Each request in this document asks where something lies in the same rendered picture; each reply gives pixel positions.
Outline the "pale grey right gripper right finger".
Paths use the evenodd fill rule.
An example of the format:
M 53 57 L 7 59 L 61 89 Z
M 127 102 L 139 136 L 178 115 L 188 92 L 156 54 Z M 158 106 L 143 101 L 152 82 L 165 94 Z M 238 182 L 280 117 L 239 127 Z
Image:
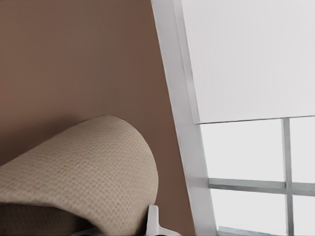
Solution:
M 178 236 L 178 233 L 160 226 L 158 206 L 149 205 L 145 236 Z

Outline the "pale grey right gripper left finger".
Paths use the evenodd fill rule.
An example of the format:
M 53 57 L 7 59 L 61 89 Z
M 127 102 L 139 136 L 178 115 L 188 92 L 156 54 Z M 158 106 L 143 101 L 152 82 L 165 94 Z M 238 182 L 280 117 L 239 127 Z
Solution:
M 98 236 L 98 235 L 99 235 L 99 230 L 96 227 L 92 227 L 92 228 L 75 232 L 72 234 L 72 236 Z

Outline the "white flat panel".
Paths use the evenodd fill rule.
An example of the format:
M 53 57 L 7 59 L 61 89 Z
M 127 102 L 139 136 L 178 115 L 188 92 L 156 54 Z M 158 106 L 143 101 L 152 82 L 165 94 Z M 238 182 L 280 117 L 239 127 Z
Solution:
M 194 122 L 315 116 L 315 0 L 182 0 Z

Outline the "silver horizontal frame bar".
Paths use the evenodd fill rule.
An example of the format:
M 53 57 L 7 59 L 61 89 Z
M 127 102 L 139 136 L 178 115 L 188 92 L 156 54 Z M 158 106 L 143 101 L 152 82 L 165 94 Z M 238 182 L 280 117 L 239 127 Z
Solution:
M 281 181 L 263 181 L 263 180 L 243 180 L 243 179 L 223 179 L 209 178 L 209 186 L 220 185 L 229 187 L 256 187 L 270 189 L 285 189 L 286 183 Z M 315 183 L 292 183 L 293 190 L 315 191 Z

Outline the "silver table edge rail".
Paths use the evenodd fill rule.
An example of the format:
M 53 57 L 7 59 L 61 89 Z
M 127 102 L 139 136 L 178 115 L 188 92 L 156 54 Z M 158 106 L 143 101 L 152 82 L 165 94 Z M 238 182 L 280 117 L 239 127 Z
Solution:
M 181 0 L 151 0 L 190 209 L 198 236 L 217 236 Z

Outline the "silver upright frame post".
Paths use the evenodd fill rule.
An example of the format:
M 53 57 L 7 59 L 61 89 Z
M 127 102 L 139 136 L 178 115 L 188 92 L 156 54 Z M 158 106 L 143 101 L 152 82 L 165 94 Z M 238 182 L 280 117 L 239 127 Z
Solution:
M 294 236 L 293 219 L 293 193 L 292 193 L 292 167 L 291 167 L 291 142 L 290 142 L 290 120 L 282 119 L 283 140 L 283 174 L 285 181 L 285 207 L 286 207 L 286 232 L 288 236 Z

